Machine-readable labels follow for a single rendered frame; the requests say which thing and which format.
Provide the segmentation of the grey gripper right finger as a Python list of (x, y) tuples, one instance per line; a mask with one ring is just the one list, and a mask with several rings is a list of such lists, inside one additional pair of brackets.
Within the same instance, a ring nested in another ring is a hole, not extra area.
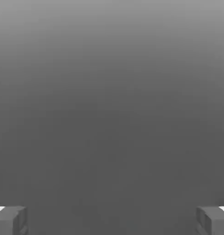
[(195, 235), (224, 235), (224, 206), (197, 207)]

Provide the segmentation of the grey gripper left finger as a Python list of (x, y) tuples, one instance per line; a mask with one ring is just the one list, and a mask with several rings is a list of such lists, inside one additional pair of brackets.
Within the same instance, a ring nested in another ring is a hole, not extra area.
[(0, 235), (29, 235), (28, 208), (0, 206)]

